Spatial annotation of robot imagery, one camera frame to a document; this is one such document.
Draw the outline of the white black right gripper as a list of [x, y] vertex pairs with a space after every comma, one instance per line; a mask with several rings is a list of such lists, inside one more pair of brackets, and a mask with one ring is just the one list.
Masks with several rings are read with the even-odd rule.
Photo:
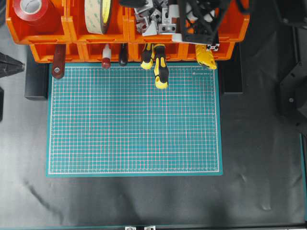
[[182, 35], [180, 33], [180, 14], [179, 6], [171, 4], [162, 8], [161, 23], [158, 24], [159, 35], [172, 35], [173, 42], [182, 43]]

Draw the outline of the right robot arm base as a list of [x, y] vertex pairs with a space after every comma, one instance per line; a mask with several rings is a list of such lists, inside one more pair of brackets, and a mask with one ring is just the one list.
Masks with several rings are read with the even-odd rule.
[[277, 85], [279, 112], [303, 136], [307, 135], [307, 2], [275, 0], [277, 17], [291, 28], [295, 64]]

